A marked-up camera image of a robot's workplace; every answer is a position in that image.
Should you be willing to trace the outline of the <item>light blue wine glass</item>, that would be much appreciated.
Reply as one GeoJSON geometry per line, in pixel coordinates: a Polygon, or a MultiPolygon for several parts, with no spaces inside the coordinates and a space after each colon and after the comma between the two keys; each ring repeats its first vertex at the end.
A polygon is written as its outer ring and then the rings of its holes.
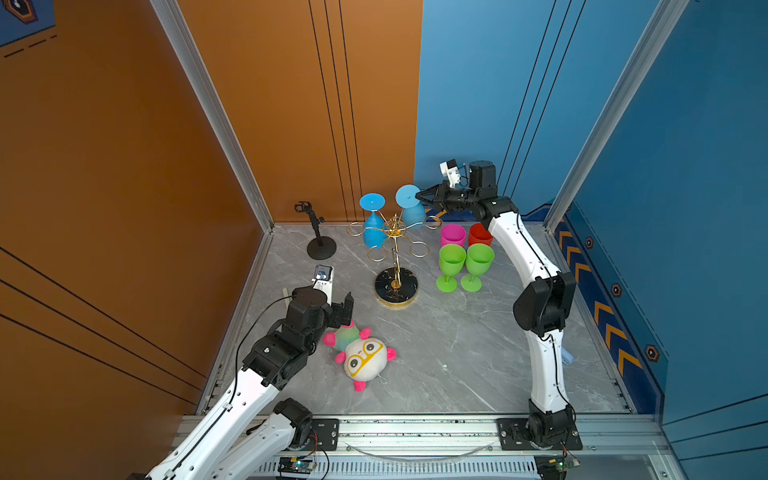
{"type": "Polygon", "coordinates": [[[415,185],[403,185],[395,195],[396,203],[402,209],[401,219],[409,229],[420,229],[426,219],[426,211],[421,201],[417,198],[420,192],[415,185]]]}

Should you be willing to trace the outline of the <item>pink wine glass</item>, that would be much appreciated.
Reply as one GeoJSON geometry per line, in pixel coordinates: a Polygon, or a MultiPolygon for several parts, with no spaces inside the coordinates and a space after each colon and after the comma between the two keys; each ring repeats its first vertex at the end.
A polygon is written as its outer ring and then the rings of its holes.
{"type": "Polygon", "coordinates": [[[467,238],[466,229],[454,223],[444,224],[440,231],[440,244],[442,247],[447,245],[457,245],[464,247],[467,238]]]}

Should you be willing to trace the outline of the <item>red wine glass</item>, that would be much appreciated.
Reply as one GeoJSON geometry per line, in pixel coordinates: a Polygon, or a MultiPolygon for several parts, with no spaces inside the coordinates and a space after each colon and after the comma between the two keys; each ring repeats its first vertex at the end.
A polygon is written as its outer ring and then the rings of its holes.
{"type": "Polygon", "coordinates": [[[470,227],[468,237],[468,243],[470,246],[475,244],[491,246],[493,240],[493,236],[481,223],[475,223],[470,227]]]}

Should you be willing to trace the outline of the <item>green wine glass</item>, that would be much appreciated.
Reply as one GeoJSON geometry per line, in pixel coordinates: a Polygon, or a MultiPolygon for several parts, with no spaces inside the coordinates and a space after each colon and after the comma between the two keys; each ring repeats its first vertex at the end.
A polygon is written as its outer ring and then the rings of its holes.
{"type": "Polygon", "coordinates": [[[441,276],[436,280],[437,288],[443,293],[451,293],[458,288],[456,276],[464,268],[466,250],[456,244],[442,246],[439,251],[441,276]]]}
{"type": "Polygon", "coordinates": [[[465,260],[468,274],[461,278],[461,287],[468,292],[478,292],[483,286],[481,277],[488,272],[494,260],[495,252],[490,246],[482,243],[471,245],[465,260]]]}

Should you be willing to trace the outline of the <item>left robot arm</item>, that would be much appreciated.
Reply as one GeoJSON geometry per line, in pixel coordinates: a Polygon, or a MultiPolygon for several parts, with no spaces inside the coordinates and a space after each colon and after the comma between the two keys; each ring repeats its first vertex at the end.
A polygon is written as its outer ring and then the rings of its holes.
{"type": "Polygon", "coordinates": [[[215,406],[147,479],[247,479],[280,452],[307,443],[312,413],[293,399],[279,402],[255,432],[239,438],[307,365],[325,331],[351,324],[352,294],[332,303],[327,290],[293,290],[285,316],[252,345],[215,406]]]}

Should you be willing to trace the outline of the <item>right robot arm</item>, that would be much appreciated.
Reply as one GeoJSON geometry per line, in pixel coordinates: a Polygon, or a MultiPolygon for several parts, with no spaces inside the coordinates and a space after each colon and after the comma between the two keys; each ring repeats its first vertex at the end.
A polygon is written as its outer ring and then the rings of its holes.
{"type": "Polygon", "coordinates": [[[564,386],[562,340],[577,286],[575,276],[551,262],[528,233],[513,201],[498,193],[495,165],[475,161],[468,185],[461,185],[456,161],[440,164],[442,183],[416,197],[448,214],[470,212],[502,247],[524,290],[513,304],[513,316],[526,332],[532,390],[526,424],[529,441],[540,449],[582,447],[576,412],[564,386]]]}

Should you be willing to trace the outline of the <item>plush toy with glasses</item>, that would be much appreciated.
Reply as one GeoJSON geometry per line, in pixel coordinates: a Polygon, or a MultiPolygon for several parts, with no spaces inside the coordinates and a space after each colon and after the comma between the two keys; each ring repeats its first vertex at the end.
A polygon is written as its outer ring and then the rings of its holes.
{"type": "Polygon", "coordinates": [[[397,358],[394,348],[374,337],[370,328],[360,329],[354,321],[326,333],[323,343],[336,351],[335,363],[342,367],[358,393],[397,358]]]}

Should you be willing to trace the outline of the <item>black phone stand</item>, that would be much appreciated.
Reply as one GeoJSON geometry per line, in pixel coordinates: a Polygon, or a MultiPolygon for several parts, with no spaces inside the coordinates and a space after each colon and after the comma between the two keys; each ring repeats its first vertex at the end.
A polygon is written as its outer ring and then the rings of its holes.
{"type": "Polygon", "coordinates": [[[308,201],[299,201],[294,205],[297,213],[305,213],[309,217],[310,224],[315,233],[315,238],[307,245],[307,254],[314,260],[325,260],[331,258],[337,250],[336,242],[324,236],[320,232],[320,225],[325,222],[323,217],[318,217],[313,206],[308,201]]]}

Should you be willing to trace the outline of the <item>left circuit board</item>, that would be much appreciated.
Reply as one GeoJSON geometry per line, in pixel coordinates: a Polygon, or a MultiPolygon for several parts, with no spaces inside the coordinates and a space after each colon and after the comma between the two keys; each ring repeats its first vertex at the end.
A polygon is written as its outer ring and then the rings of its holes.
{"type": "Polygon", "coordinates": [[[317,462],[311,458],[280,457],[276,468],[278,478],[308,479],[317,469],[317,462]]]}

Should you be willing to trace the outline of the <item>circuit board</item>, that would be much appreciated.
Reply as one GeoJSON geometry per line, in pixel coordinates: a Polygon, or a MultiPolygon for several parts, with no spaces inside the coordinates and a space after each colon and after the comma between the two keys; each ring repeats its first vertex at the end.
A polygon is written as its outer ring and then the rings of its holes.
{"type": "Polygon", "coordinates": [[[317,469],[317,462],[311,458],[280,457],[276,468],[278,478],[308,479],[317,469]]]}
{"type": "Polygon", "coordinates": [[[535,457],[534,460],[541,480],[565,480],[567,478],[562,457],[535,457]]]}

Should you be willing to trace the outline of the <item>blue white stapler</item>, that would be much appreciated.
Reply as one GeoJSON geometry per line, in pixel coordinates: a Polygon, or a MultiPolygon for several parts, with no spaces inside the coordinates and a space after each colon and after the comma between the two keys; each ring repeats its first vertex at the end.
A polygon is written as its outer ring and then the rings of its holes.
{"type": "Polygon", "coordinates": [[[571,365],[574,362],[574,356],[567,350],[562,350],[562,359],[566,365],[571,365]]]}

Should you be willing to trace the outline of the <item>right circuit board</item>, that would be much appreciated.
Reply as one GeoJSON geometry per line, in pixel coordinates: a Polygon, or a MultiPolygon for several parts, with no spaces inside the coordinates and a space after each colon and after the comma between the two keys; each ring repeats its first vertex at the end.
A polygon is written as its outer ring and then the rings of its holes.
{"type": "Polygon", "coordinates": [[[535,457],[534,460],[541,480],[565,480],[567,478],[562,457],[535,457]]]}

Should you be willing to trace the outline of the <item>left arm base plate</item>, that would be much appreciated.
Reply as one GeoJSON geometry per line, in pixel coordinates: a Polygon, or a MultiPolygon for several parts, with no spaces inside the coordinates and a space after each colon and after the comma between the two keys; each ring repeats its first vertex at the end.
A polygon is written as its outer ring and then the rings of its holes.
{"type": "Polygon", "coordinates": [[[310,451],[318,444],[326,451],[335,451],[339,438],[340,420],[338,418],[313,418],[307,434],[301,434],[299,440],[293,440],[289,450],[310,451]]]}

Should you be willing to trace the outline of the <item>aluminium front rail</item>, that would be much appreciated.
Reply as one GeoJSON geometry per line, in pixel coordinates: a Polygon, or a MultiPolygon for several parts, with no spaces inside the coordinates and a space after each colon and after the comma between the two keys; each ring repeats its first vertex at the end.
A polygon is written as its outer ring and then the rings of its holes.
{"type": "MultiPolygon", "coordinates": [[[[268,416],[255,417],[239,438],[268,416]]],[[[568,479],[629,479],[645,469],[653,479],[685,474],[656,422],[647,415],[586,414],[577,419],[580,451],[504,451],[495,421],[512,414],[342,415],[335,451],[286,449],[250,477],[278,478],[280,457],[311,458],[308,479],[540,479],[535,457],[562,457],[568,479]]]]}

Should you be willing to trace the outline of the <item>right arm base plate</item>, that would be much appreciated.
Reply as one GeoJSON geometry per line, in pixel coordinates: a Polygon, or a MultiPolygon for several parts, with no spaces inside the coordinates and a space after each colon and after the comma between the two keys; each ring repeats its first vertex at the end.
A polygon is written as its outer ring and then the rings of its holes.
{"type": "Polygon", "coordinates": [[[530,427],[529,418],[502,417],[495,421],[504,451],[580,451],[583,443],[575,428],[545,432],[543,427],[530,427]]]}

